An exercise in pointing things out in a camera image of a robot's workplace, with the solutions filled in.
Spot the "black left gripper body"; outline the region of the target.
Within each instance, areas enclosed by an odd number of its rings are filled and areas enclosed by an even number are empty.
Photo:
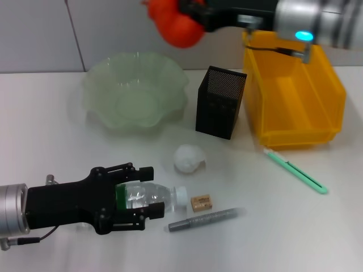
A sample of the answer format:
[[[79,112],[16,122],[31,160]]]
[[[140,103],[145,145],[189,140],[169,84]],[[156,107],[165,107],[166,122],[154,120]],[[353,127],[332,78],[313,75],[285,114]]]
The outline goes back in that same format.
[[[31,230],[88,223],[99,235],[112,231],[116,212],[115,182],[105,168],[94,168],[83,180],[28,189],[26,220]]]

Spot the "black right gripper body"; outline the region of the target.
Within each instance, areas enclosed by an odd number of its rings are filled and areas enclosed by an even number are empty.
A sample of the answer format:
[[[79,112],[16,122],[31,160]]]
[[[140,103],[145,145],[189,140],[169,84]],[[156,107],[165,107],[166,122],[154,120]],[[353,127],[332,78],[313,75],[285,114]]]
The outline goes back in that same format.
[[[213,25],[223,27],[246,27],[247,23],[240,22],[240,15],[262,18],[258,29],[272,29],[277,7],[276,0],[216,0],[212,8],[216,12]]]

